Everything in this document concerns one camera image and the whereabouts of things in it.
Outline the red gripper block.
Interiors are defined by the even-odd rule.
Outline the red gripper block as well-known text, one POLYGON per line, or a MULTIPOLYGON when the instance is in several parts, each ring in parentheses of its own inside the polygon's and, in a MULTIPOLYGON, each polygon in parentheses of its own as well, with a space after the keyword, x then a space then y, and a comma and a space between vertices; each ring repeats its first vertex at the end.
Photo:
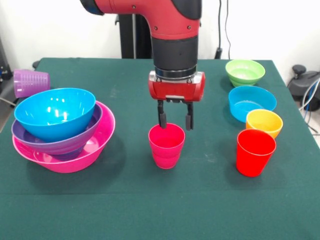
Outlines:
POLYGON ((164 101, 181 100, 187 106, 185 128, 187 131, 194 129, 193 102, 201 101, 204 95, 206 76, 198 71, 191 78, 183 80, 163 80, 157 77, 154 70, 148 76, 148 89, 151 97, 157 101, 158 123, 162 129, 167 127, 167 117, 164 112, 164 101))

